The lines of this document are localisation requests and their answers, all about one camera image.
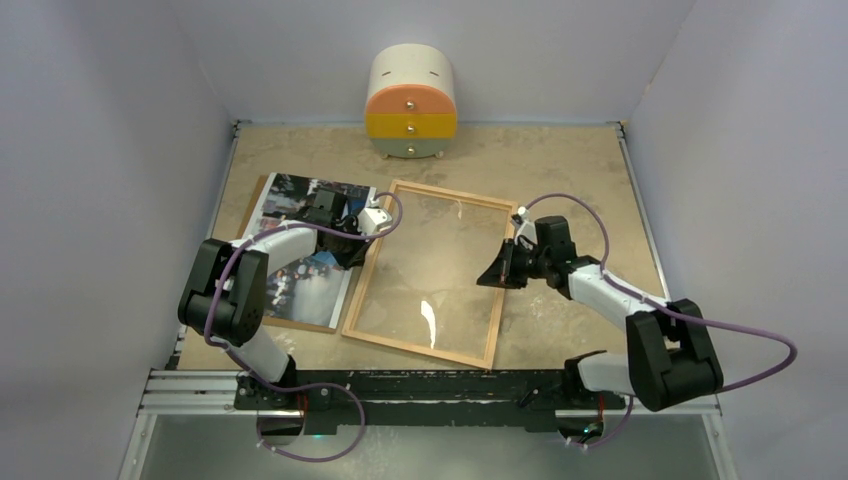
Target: photograph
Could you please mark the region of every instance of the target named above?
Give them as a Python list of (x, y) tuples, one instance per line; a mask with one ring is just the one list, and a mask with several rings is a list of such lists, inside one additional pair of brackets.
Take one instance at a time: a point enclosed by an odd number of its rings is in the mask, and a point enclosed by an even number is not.
[[(364, 207), (376, 191), (362, 185), (271, 174), (244, 235), (255, 235), (279, 226), (286, 216), (311, 205), (319, 188), (345, 194), (345, 215)], [(349, 283), (350, 272), (342, 269), (329, 252), (318, 252), (270, 272), (266, 282), (265, 315), (335, 330)]]

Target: white wall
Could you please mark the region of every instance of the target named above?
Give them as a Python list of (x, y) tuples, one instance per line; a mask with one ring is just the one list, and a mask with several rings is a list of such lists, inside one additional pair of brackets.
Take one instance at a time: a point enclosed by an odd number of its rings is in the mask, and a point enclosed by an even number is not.
[(361, 121), (374, 56), (441, 49), (460, 120), (628, 118), (694, 0), (171, 0), (236, 118)]
[(0, 4), (0, 470), (115, 478), (228, 117), (164, 1)]
[[(700, 0), (628, 140), (671, 290), (794, 338), (721, 396), (741, 478), (845, 478), (848, 3)], [(779, 345), (718, 335), (726, 378)]]

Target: marble-pattern surface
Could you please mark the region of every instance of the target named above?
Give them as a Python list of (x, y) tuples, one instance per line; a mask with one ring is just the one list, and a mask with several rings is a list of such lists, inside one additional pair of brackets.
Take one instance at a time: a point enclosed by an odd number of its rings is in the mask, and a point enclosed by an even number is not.
[[(606, 223), (612, 243), (609, 268), (650, 293), (662, 294), (611, 127), (460, 127), (444, 158), (416, 160), (381, 159), (362, 128), (246, 127), (224, 190), (215, 238), (235, 237), (257, 178), (271, 172), (373, 185), (378, 190), (399, 178), (519, 204), (544, 193), (569, 192), (593, 205)], [(564, 215), (578, 252), (602, 255), (600, 231), (578, 205), (552, 199), (532, 213)], [(352, 285), (357, 280), (354, 272)], [(468, 368), (343, 338), (341, 328), (335, 334), (269, 330), (299, 368)], [(624, 334), (594, 311), (564, 299), (541, 281), (507, 292), (495, 368), (559, 368), (567, 358), (598, 349), (624, 352)], [(179, 368), (235, 369), (235, 365), (189, 331)]]

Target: wooden picture frame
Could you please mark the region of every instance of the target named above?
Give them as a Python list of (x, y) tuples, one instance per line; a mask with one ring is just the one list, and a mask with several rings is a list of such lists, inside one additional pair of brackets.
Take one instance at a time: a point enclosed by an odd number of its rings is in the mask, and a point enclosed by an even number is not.
[[(514, 213), (516, 213), (518, 209), (518, 204), (516, 202), (485, 197), (472, 193), (458, 192), (441, 187), (433, 187), (430, 185), (407, 182), (404, 180), (394, 180), (392, 182), (391, 187), (389, 188), (389, 192), (395, 194), (398, 194), (400, 192), (409, 192), (419, 195), (444, 198), (448, 200), (456, 200), (472, 205), (493, 208), (496, 210), (503, 210), (506, 214), (504, 236), (512, 237), (514, 234), (514, 227), (510, 222), (510, 217)], [(391, 197), (387, 197), (384, 208), (388, 211), (391, 211), (392, 203), (393, 200), (391, 199)], [(380, 248), (382, 244), (383, 239), (377, 239), (374, 241), (374, 245), (372, 245), (371, 248), (368, 250), (368, 254), (365, 259), (365, 264), (362, 267), (362, 273), (359, 277), (359, 282), (356, 285), (356, 290), (354, 291), (353, 297), (351, 299), (350, 307), (348, 308), (348, 313), (345, 316), (344, 324), (342, 325), (342, 335), (348, 338), (355, 338), (357, 340), (363, 340), (366, 342), (376, 343), (378, 345), (397, 348), (399, 350), (404, 350), (407, 352), (419, 353), (430, 357), (441, 358), (444, 360), (450, 360), (464, 365), (470, 365), (473, 367), (491, 370), (492, 364), (494, 363), (495, 359), (495, 346), (497, 344), (498, 330), (500, 329), (501, 313), (503, 310), (503, 301), (505, 293), (505, 290), (500, 288), (494, 289), (495, 299), (492, 305), (491, 315), (489, 317), (488, 334), (486, 338), (486, 346), (483, 358), (477, 358), (471, 355), (466, 355), (458, 352), (450, 352), (446, 350), (439, 350), (436, 348), (428, 348), (410, 342), (386, 338), (379, 335), (360, 332), (356, 330), (356, 323), (359, 320), (362, 306), (365, 301), (365, 295), (368, 290), (368, 285), (371, 282), (372, 276), (374, 275), (374, 270), (377, 265), (377, 257), (380, 253)]]

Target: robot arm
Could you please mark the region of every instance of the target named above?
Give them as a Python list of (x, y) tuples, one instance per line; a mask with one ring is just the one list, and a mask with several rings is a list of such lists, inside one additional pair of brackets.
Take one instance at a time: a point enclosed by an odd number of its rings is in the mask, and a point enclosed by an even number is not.
[[(592, 352), (565, 362), (573, 390), (635, 395), (649, 410), (658, 411), (721, 388), (721, 367), (706, 327), (675, 322), (644, 300), (701, 317), (697, 305), (686, 299), (668, 302), (601, 272), (598, 260), (577, 255), (564, 217), (531, 222), (522, 208), (513, 222), (516, 238), (504, 240), (478, 285), (516, 289), (527, 286), (530, 278), (544, 278), (549, 287), (597, 311), (627, 335), (626, 355)], [(614, 288), (604, 273), (642, 298)], [(666, 341), (679, 346), (668, 348)]]
[[(331, 190), (319, 190), (312, 205), (298, 211), (281, 226), (309, 223), (349, 234), (372, 235), (392, 223), (391, 215), (370, 200), (355, 215), (343, 216), (347, 198)], [(216, 282), (234, 251), (250, 238), (232, 242), (204, 241), (189, 274), (178, 310), (180, 322), (203, 335)], [(340, 238), (318, 230), (296, 228), (270, 235), (238, 258), (224, 284), (224, 292), (212, 320), (212, 338), (262, 378), (281, 385), (294, 382), (295, 362), (280, 350), (264, 328), (266, 279), (271, 272), (328, 251), (345, 269), (360, 266), (370, 243)]]

